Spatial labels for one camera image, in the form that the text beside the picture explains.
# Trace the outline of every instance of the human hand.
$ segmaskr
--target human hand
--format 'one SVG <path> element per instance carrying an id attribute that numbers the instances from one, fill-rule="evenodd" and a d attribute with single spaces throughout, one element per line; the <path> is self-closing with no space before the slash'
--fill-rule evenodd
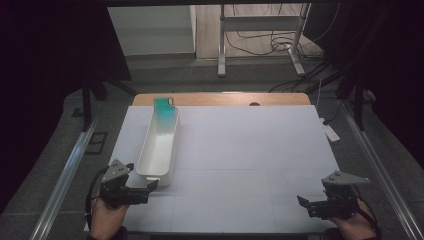
<path id="1" fill-rule="evenodd" d="M 122 226 L 129 205 L 112 208 L 101 198 L 93 206 L 90 236 L 98 240 L 111 239 Z"/>
<path id="2" fill-rule="evenodd" d="M 371 210 L 363 201 L 358 199 L 358 205 L 372 218 Z M 331 218 L 329 220 L 336 224 L 346 240 L 363 240 L 377 236 L 371 224 L 359 213 L 355 213 L 349 219 Z"/>

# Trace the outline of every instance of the power strip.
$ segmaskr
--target power strip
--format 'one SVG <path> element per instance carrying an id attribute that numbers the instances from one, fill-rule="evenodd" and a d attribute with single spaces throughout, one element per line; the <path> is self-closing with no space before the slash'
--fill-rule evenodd
<path id="1" fill-rule="evenodd" d="M 330 143 L 336 143 L 340 141 L 339 135 L 337 135 L 337 133 L 330 127 L 330 125 L 323 124 L 324 118 L 320 118 L 319 120 L 321 121 L 322 129 L 324 130 L 325 135 L 327 135 L 328 141 Z"/>

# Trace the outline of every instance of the wooden floor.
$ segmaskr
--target wooden floor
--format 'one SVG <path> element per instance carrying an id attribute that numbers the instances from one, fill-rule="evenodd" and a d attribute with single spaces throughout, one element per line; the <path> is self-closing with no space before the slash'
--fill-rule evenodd
<path id="1" fill-rule="evenodd" d="M 226 16 L 298 16 L 300 14 L 302 4 L 236 4 L 225 5 Z M 196 56 L 199 59 L 216 59 L 218 58 L 219 46 L 219 16 L 221 8 L 219 5 L 198 5 L 196 6 L 197 30 L 196 30 Z M 238 36 L 257 36 L 265 35 L 257 38 L 243 38 Z M 272 52 L 271 48 L 271 32 L 228 32 L 228 40 L 238 48 L 263 55 Z M 278 35 L 281 37 L 293 38 L 294 34 Z M 301 44 L 305 45 L 310 41 L 304 37 L 301 38 Z M 314 44 L 308 45 L 309 49 L 315 51 Z M 247 53 L 233 48 L 225 39 L 226 57 L 254 57 L 256 55 Z M 267 56 L 285 56 L 287 51 L 274 51 Z"/>

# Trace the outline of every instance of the white wall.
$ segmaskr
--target white wall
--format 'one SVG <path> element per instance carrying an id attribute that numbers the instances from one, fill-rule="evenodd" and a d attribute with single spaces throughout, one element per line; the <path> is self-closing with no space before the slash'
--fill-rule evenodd
<path id="1" fill-rule="evenodd" d="M 125 56 L 194 52 L 190 6 L 108 10 Z"/>

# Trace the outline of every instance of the white plastic container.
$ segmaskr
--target white plastic container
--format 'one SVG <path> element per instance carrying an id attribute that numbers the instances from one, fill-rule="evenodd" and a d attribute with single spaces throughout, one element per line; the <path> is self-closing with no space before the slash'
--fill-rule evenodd
<path id="1" fill-rule="evenodd" d="M 153 112 L 136 171 L 147 180 L 159 179 L 159 186 L 172 182 L 178 146 L 179 109 L 172 106 L 173 115 Z"/>

